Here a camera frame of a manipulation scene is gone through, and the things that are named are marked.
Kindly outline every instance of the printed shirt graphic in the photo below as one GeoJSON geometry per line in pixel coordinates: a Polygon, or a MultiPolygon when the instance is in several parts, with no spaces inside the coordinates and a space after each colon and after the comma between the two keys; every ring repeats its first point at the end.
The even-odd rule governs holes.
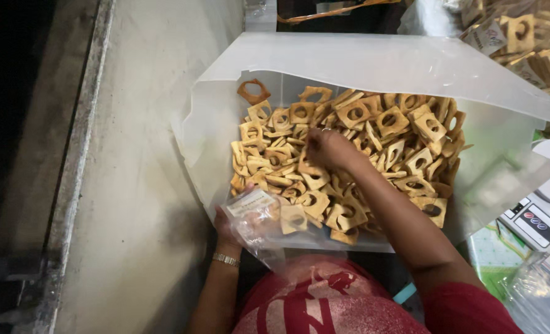
{"type": "Polygon", "coordinates": [[[269,273],[255,285],[233,334],[522,333],[498,300],[467,284],[447,284],[423,299],[428,331],[349,261],[303,256],[290,261],[285,276],[269,273]]]}

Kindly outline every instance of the gray floor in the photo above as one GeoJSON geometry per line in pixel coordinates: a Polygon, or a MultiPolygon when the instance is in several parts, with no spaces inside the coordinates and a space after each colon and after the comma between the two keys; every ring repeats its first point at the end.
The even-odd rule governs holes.
{"type": "Polygon", "coordinates": [[[210,223],[170,122],[242,23],[242,0],[116,2],[57,333],[182,329],[210,223]]]}

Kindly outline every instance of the white scale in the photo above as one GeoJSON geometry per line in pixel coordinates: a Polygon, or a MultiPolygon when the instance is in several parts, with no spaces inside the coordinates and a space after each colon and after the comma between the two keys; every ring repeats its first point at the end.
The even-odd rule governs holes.
{"type": "MultiPolygon", "coordinates": [[[[550,158],[550,140],[539,142],[533,151],[550,158]]],[[[550,179],[506,210],[499,220],[532,249],[550,252],[550,179]]]]}

